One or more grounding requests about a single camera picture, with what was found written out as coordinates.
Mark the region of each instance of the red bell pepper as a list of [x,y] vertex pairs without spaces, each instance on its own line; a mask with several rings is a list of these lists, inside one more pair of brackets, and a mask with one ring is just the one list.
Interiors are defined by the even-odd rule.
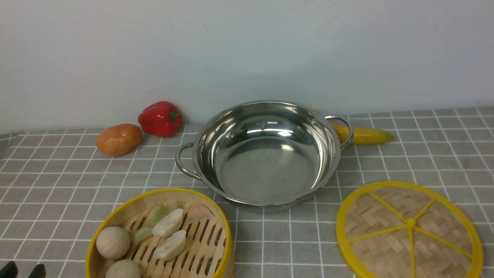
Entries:
[[146,133],[171,137],[180,129],[183,119],[175,105],[168,101],[158,101],[144,109],[137,121]]

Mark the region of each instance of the bamboo steamer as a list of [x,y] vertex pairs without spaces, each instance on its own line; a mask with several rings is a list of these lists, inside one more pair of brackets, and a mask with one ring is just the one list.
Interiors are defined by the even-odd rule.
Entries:
[[336,240],[359,278],[478,278],[482,271],[482,244],[462,211],[405,182],[352,192],[338,211]]
[[103,258],[96,249],[96,238],[109,226],[124,228],[133,238],[146,220],[149,210],[159,204],[175,202],[186,214],[193,205],[203,204],[213,214],[213,219],[195,222],[188,227],[186,246],[182,253],[169,261],[153,260],[156,246],[165,239],[149,238],[137,246],[131,246],[122,259],[133,260],[141,268],[142,278],[228,278],[233,275],[234,249],[230,226],[220,207],[202,193],[184,188],[163,188],[129,200],[112,212],[100,225],[89,245],[86,256],[86,278],[104,278],[115,260]]

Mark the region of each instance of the stainless steel pot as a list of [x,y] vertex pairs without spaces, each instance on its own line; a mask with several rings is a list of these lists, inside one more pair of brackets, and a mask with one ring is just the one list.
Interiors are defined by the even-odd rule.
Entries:
[[[328,122],[331,119],[349,128],[350,136],[341,145]],[[177,150],[175,161],[184,174],[234,203],[277,209],[326,184],[341,149],[352,138],[353,128],[343,118],[322,117],[286,101],[252,101],[214,116],[195,142]],[[194,147],[196,172],[180,161],[180,154],[189,147]]]

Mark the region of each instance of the banana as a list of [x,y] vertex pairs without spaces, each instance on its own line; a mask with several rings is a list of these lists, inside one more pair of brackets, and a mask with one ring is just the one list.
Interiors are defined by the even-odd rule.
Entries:
[[[348,127],[331,124],[338,134],[340,143],[348,138]],[[350,141],[352,145],[377,145],[384,144],[394,139],[394,136],[381,129],[354,128],[355,134]]]

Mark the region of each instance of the woven bamboo lid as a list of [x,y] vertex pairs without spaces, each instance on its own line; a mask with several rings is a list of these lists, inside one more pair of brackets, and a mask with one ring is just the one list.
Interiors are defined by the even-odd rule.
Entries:
[[379,182],[354,191],[338,212],[336,238],[360,278],[478,278],[482,271],[473,225],[418,185]]

